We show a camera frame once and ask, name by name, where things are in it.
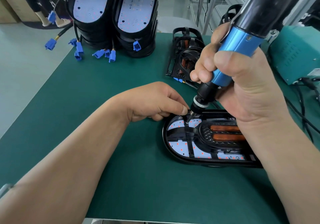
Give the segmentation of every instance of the black device housing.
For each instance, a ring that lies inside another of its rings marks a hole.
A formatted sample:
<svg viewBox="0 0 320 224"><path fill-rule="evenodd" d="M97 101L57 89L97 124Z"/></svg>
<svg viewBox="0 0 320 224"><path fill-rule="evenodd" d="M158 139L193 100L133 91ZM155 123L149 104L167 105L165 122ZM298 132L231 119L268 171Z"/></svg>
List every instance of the black device housing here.
<svg viewBox="0 0 320 224"><path fill-rule="evenodd" d="M125 49L126 53L131 57L141 58L150 55L156 48L155 39L158 28L158 0L154 0L154 6L150 16L150 21L147 26L144 29L134 33L125 32L118 27L122 3L123 0L115 1L115 8L112 16L115 35L119 43ZM133 43L135 41L139 42L141 50L134 50Z"/></svg>
<svg viewBox="0 0 320 224"><path fill-rule="evenodd" d="M193 84L190 73L194 70L204 47L205 43L198 30L188 27L175 28L166 75Z"/></svg>
<svg viewBox="0 0 320 224"><path fill-rule="evenodd" d="M281 30L283 20L299 0L247 0L235 26L248 34L266 38L270 30Z"/></svg>
<svg viewBox="0 0 320 224"><path fill-rule="evenodd" d="M247 141L216 142L210 139L210 134L213 134L215 132L211 131L208 133L209 125L237 125L235 118L232 115L230 115L227 111L222 109L205 110L201 115L198 116L198 118L201 119L202 122L196 128L188 127L186 125L185 122L189 116L190 112L186 116L171 115L166 119L163 126L162 137L164 144L176 160L186 164L196 164L213 167L243 166L252 168L262 168L261 162L254 154ZM185 127L179 127L168 131L168 127L173 122L180 119L184 120ZM190 157L182 156L172 149L169 142L178 140L188 142L188 150ZM194 144L200 150L210 153L212 158L208 159L194 157L194 154L192 153L193 148L192 146L189 146L190 141L193 141ZM226 154L239 153L245 156L245 160L219 159L217 157L218 151L223 151Z"/></svg>
<svg viewBox="0 0 320 224"><path fill-rule="evenodd" d="M110 17L114 9L114 0L107 0L102 16L91 23L84 23L77 20L73 15L75 0L66 0L66 9L74 24L79 29L83 40L94 49L112 49L112 38L115 37L113 22Z"/></svg>

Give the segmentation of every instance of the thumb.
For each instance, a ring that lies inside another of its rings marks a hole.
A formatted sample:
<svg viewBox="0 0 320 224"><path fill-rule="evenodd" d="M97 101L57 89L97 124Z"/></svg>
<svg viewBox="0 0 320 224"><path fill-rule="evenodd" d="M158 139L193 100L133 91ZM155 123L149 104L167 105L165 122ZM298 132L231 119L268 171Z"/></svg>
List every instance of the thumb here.
<svg viewBox="0 0 320 224"><path fill-rule="evenodd" d="M188 113L186 106L168 97L164 97L160 103L161 111L173 113L175 115L186 115Z"/></svg>
<svg viewBox="0 0 320 224"><path fill-rule="evenodd" d="M214 56L214 64L241 88L262 87L268 83L272 72L261 53L256 51L251 58L237 52L219 51Z"/></svg>

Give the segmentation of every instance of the right hand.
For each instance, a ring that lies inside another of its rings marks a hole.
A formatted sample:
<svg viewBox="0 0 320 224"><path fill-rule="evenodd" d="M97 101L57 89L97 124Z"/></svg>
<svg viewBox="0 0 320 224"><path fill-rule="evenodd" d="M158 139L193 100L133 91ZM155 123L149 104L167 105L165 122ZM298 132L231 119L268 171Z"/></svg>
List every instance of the right hand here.
<svg viewBox="0 0 320 224"><path fill-rule="evenodd" d="M251 58L236 52L217 52L229 25L223 24L214 31L211 43L203 49L190 74L191 79L206 83L216 68L232 77L234 84L217 100L237 119L243 133L265 123L286 121L290 115L285 99L262 50L258 48Z"/></svg>

